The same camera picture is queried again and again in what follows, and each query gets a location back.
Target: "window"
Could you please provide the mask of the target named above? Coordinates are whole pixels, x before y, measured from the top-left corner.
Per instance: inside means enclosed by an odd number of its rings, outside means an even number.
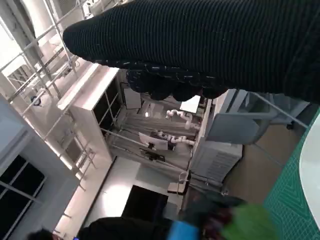
[[[0,176],[3,183],[33,197],[39,193],[44,179],[45,176],[20,155]],[[0,239],[5,240],[10,236],[31,203],[29,198],[0,186],[0,212],[5,216],[5,221],[0,225]]]

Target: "gray chair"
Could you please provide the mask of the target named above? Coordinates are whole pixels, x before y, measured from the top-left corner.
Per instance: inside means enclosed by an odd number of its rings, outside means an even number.
[[[270,160],[283,167],[279,161],[256,144],[267,131],[272,119],[278,115],[278,112],[269,106],[270,105],[267,104],[262,107],[262,110],[268,108],[267,112],[263,111],[261,113],[262,117],[259,116],[258,112],[218,113],[214,117],[206,141],[253,145],[262,151]]]

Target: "black clothing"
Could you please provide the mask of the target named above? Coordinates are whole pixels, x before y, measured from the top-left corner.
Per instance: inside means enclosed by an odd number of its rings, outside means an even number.
[[[135,0],[63,40],[102,65],[320,103],[319,0]]]
[[[170,226],[126,217],[100,218],[78,233],[79,240],[166,240]]]

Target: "floor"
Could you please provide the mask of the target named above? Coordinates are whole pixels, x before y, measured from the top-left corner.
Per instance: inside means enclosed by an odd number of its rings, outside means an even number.
[[[298,117],[309,124],[319,106],[308,106]],[[304,129],[294,125],[288,130],[285,125],[272,125],[258,141],[279,163],[285,164]],[[266,157],[259,149],[249,145],[244,148],[243,159],[233,168],[225,180],[229,195],[242,198],[249,203],[261,204],[275,184],[282,168]]]

